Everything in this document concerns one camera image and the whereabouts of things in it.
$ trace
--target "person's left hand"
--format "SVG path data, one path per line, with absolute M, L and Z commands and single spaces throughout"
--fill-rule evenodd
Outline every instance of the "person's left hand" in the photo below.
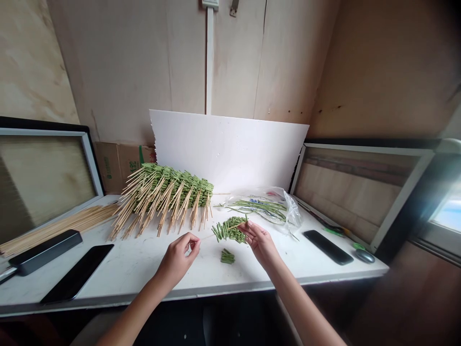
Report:
M 200 252 L 200 239 L 188 232 L 172 242 L 160 263 L 153 279 L 157 279 L 161 285 L 171 291 L 187 273 L 193 261 Z

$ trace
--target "white table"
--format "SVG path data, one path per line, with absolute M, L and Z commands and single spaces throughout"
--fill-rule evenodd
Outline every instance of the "white table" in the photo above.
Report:
M 117 198 L 118 196 L 115 195 L 104 196 L 94 205 L 108 204 Z M 225 196 L 214 196 L 212 203 L 217 204 L 224 198 Z M 270 232 L 281 257 L 300 284 L 371 278 L 387 272 L 388 266 L 378 259 L 373 264 L 358 260 L 354 255 L 355 250 L 350 239 L 323 231 L 322 225 L 311 215 L 302 208 L 300 212 L 303 225 L 294 232 L 299 241 L 283 235 L 260 217 L 250 216 L 252 221 L 259 223 Z M 192 232 L 202 239 L 200 254 L 165 300 L 274 288 L 249 245 L 239 244 L 233 240 L 220 243 L 216 241 L 211 225 L 237 214 L 213 208 L 214 217 L 208 221 L 206 229 L 199 232 L 198 225 L 196 226 Z M 29 276 L 16 276 L 0 285 L 0 316 L 128 305 L 156 272 L 168 244 L 178 237 L 177 232 L 167 235 L 168 223 L 165 222 L 162 235 L 157 238 L 157 223 L 158 219 L 154 219 L 139 238 L 130 236 L 126 240 L 121 240 L 120 235 L 114 242 L 115 247 L 74 300 L 49 306 L 39 305 L 38 302 L 91 247 L 107 244 L 111 222 L 84 233 L 83 243 Z M 303 231 L 311 229 L 318 230 L 351 254 L 355 258 L 354 261 L 344 266 L 333 262 L 302 235 Z M 185 225 L 181 233 L 184 234 L 188 230 L 189 227 Z M 235 254 L 236 261 L 233 265 L 220 262 L 221 250 L 224 247 Z M 0 262 L 0 270 L 7 266 L 7 260 L 3 259 Z

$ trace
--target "computer mouse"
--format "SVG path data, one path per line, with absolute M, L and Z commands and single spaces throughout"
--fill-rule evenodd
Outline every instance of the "computer mouse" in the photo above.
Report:
M 374 263 L 375 262 L 375 257 L 371 253 L 369 253 L 369 252 L 367 252 L 365 250 L 357 249 L 355 251 L 355 254 L 357 255 L 359 260 L 361 260 L 361 261 L 363 261 L 365 263 Z

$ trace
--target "cardboard box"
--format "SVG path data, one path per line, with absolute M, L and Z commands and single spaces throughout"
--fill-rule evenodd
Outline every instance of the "cardboard box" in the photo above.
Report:
M 119 195 L 144 162 L 157 162 L 154 147 L 96 142 L 96 160 L 107 195 Z

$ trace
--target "bundle of skewers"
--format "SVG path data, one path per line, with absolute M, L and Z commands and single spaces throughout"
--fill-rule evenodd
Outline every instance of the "bundle of skewers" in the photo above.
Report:
M 114 214 L 117 219 L 109 236 L 114 240 L 125 227 L 129 218 L 133 220 L 126 227 L 122 239 L 127 238 L 138 227 L 140 236 L 150 224 L 155 214 L 160 216 L 157 236 L 160 236 L 167 214 L 171 211 L 171 222 L 167 234 L 179 224 L 179 231 L 184 226 L 188 209 L 192 208 L 191 229 L 195 227 L 199 207 L 203 207 L 200 227 L 205 227 L 211 211 L 210 199 L 213 196 L 213 185 L 206 179 L 199 179 L 189 172 L 180 172 L 168 166 L 155 163 L 143 163 L 138 171 L 128 177 L 127 186 L 122 192 L 120 206 Z
M 7 243 L 1 244 L 0 252 L 3 257 L 19 255 L 20 253 L 23 253 L 69 229 L 74 229 L 83 233 L 113 218 L 113 214 L 116 209 L 117 204 L 94 206 L 83 209 L 74 215 L 68 216 L 36 231 L 26 233 Z

